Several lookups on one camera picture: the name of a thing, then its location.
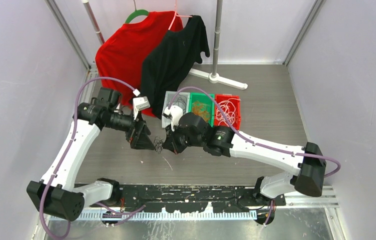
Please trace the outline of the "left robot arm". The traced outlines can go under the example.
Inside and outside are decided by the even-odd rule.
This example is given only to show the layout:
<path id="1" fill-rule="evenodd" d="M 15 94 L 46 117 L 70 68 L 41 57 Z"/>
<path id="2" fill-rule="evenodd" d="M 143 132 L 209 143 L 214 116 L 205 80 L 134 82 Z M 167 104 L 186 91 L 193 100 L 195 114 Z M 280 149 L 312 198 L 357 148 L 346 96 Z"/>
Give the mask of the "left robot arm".
<path id="1" fill-rule="evenodd" d="M 123 131 L 132 149 L 155 149 L 141 115 L 150 106 L 147 97 L 134 97 L 130 114 L 117 112 L 119 97 L 119 92 L 103 87 L 97 97 L 77 106 L 77 119 L 72 122 L 66 143 L 53 164 L 39 181 L 31 181 L 27 186 L 27 193 L 39 212 L 72 222 L 84 208 L 98 202 L 111 207 L 120 203 L 122 191 L 116 180 L 99 178 L 94 183 L 75 186 L 81 164 L 104 128 Z"/>

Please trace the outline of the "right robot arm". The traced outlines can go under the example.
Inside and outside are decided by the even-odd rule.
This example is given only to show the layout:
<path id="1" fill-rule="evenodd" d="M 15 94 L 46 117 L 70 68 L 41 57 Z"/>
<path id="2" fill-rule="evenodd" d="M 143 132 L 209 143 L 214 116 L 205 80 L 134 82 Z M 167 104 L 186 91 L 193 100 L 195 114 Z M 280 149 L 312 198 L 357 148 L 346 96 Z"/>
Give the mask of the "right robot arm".
<path id="1" fill-rule="evenodd" d="M 253 198 L 259 205 L 293 191 L 309 197 L 322 195 L 326 161 L 314 143 L 293 146 L 270 142 L 228 126 L 211 126 L 203 118 L 187 113 L 176 125 L 166 127 L 163 148 L 179 154 L 187 147 L 200 147 L 217 157 L 251 159 L 283 170 L 258 178 Z"/>

